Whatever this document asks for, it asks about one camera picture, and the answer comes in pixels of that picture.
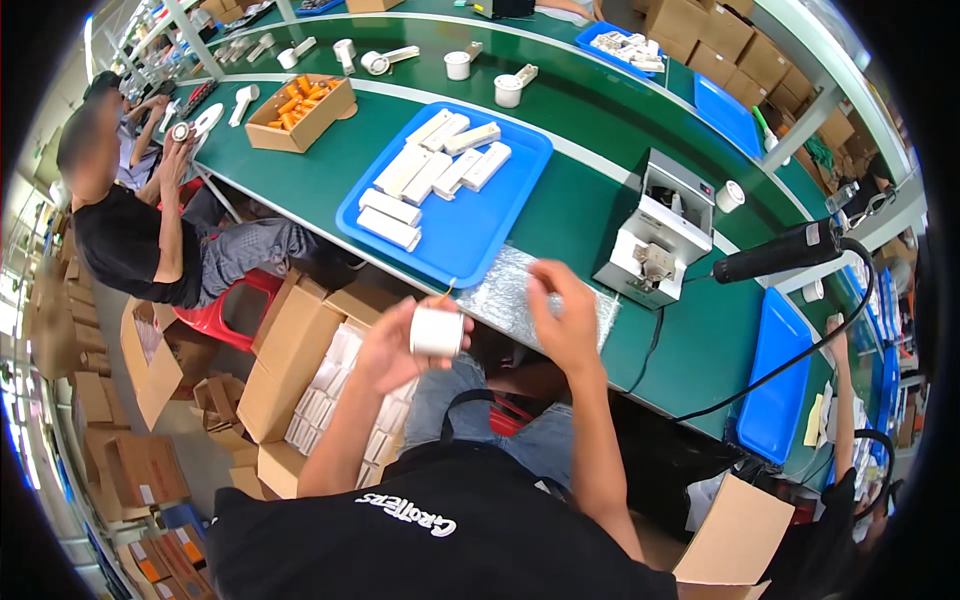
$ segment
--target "green tube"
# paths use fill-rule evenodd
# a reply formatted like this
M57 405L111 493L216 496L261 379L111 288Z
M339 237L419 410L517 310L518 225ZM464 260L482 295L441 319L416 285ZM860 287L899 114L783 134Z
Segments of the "green tube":
M756 117L756 120L760 122L760 126L765 130L770 129L770 127L767 125L766 119L764 119L763 115L760 114L760 109L757 107L752 107L751 110L754 112L754 117Z

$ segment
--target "blue plastic tray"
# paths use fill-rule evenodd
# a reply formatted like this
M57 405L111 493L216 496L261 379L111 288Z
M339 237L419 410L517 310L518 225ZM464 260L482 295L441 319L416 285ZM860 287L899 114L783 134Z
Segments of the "blue plastic tray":
M510 146L511 156L479 193L461 187L456 198L448 202L430 192L420 205L423 216L419 227L423 236L414 251L407 252L357 226L360 215L357 201L399 154L407 135L442 108L469 117L472 128L496 121L500 126L500 141ZM477 150L486 152L488 148L481 146ZM337 209L337 228L444 285L456 278L455 288L471 287L487 274L551 155L553 144L542 133L498 120L483 110L448 102L427 105L387 145L347 194Z
M700 117L751 158L760 158L760 137L754 116L726 89L700 73L693 74L693 104Z
M754 369L750 383L810 348L810 329L772 287L767 288L760 312ZM778 465L786 462L804 405L810 358L747 394L736 422L740 443Z
M625 60L618 59L617 57L612 57L606 52L603 52L602 50L600 50L599 48L594 48L593 46L590 45L590 42L593 41L595 37L601 34L605 34L607 32L620 32L624 36L633 35L627 30L620 29L619 27L617 27L616 25L613 25L612 23L597 21L592 26L584 30L583 33L579 34L574 39L574 41L577 42L577 45L580 46L580 48L584 52L589 52L593 54L596 58L602 59L606 62L609 62L610 64L614 64L620 67L621 69L623 69L624 71L636 75L637 77L642 77L643 79L650 79L651 77L656 75L656 73L651 73L650 71L641 71L640 69L636 68L632 64L626 62ZM658 54L660 54L660 56L663 56L663 50L660 49Z
M333 7L338 6L338 5L341 5L341 4L343 4L344 2L347 2L347 0L333 0L333 2L324 4L323 6L319 7L318 9L309 9L309 10L296 9L296 10L294 10L294 13L295 13L297 16L311 16L311 15L313 15L313 14L320 14L321 12L327 12L327 11L329 11L330 9L332 9Z

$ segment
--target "bubble wrap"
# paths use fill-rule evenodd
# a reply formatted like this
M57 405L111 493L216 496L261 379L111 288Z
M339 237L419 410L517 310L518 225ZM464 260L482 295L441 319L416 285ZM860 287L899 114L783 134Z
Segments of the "bubble wrap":
M497 253L487 276L475 287L464 290L457 304L481 321L499 329L515 340L542 350L534 329L533 316L527 305L527 267L536 262L534 256L516 248L504 246ZM620 303L590 287L596 295L597 352L607 341ZM549 297L550 310L559 314L563 301L557 294Z

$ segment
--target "gray patterned pants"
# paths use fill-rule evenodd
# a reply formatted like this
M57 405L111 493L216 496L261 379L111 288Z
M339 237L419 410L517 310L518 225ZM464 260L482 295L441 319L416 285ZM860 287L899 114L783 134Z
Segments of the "gray patterned pants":
M183 210L183 220L193 225L202 240L200 299L194 308L211 304L265 262L277 264L287 256L308 258L320 249L313 233L281 217L218 228L226 211L206 186Z

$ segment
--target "jeans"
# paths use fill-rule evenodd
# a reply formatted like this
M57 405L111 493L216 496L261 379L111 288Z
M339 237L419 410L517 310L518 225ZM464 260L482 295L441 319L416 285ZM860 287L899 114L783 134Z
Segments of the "jeans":
M453 398L462 392L486 388L483 369L468 354L454 358L450 370L435 369L422 374L407 416L403 448L398 454L439 440L444 414ZM495 445L538 477L550 477L570 490L573 409L554 403L513 437L506 437L491 431L490 408L486 400L473 400L451 409L453 438Z
M265 262L276 264L287 256L307 258L320 248L313 233L282 217L220 229L217 226L226 212L206 186L197 190L183 210L183 220L202 240L200 299L193 308L211 304L235 281Z

